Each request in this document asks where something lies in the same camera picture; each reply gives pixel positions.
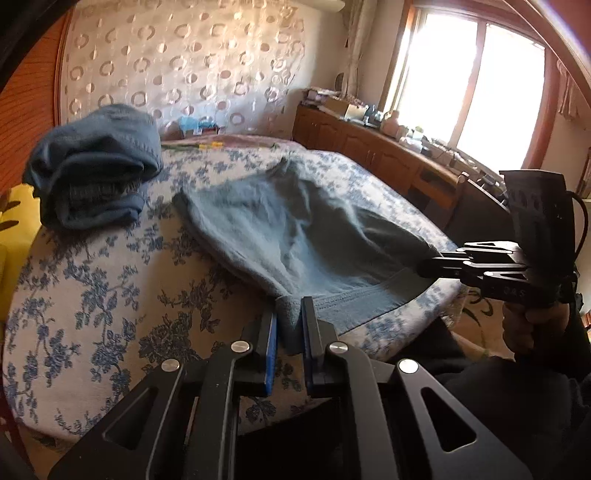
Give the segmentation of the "person's right hand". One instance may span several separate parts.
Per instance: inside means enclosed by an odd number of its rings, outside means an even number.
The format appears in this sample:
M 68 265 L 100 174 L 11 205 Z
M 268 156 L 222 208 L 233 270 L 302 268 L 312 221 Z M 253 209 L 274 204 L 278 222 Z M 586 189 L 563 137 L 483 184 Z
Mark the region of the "person's right hand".
M 502 312 L 503 340 L 514 354 L 533 350 L 545 337 L 557 339 L 570 317 L 569 305 L 559 302 L 542 309 L 505 302 Z

